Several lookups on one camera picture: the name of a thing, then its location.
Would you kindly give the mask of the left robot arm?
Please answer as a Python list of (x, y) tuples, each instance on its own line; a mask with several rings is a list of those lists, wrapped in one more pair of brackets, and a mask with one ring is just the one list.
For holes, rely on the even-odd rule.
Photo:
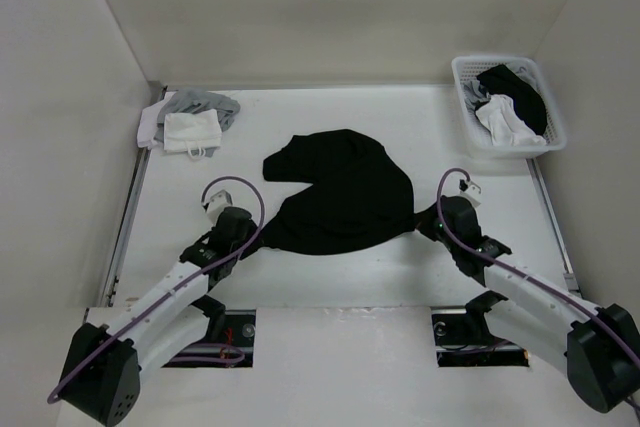
[(111, 321), (86, 322), (74, 333), (48, 403), (64, 401), (102, 426), (122, 422), (152, 373), (197, 341), (210, 346), (221, 340), (224, 307), (209, 293), (231, 274), (257, 232), (247, 210), (224, 208), (144, 296)]

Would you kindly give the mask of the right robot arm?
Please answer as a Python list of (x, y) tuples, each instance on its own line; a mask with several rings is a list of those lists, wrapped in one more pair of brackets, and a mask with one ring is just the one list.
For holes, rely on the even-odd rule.
[(494, 336), (529, 351), (563, 374), (576, 395), (600, 413), (638, 393), (639, 330), (627, 310), (601, 307), (508, 265), (510, 248), (482, 233), (464, 197), (440, 197), (416, 214), (415, 224), (486, 289), (466, 305), (463, 327), (471, 340), (483, 343)]

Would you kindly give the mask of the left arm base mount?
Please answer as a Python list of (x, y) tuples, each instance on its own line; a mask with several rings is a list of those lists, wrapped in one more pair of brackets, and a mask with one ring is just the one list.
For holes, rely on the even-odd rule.
[(209, 296), (193, 306), (208, 319), (204, 336), (184, 348), (165, 368), (251, 368), (257, 311), (228, 310)]

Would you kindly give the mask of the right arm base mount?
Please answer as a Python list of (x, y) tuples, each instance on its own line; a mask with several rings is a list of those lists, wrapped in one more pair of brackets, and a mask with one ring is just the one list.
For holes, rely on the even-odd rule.
[(464, 307), (440, 308), (431, 313), (436, 362), (441, 368), (525, 367), (528, 353), (489, 332), (485, 315), (506, 298), (492, 291)]

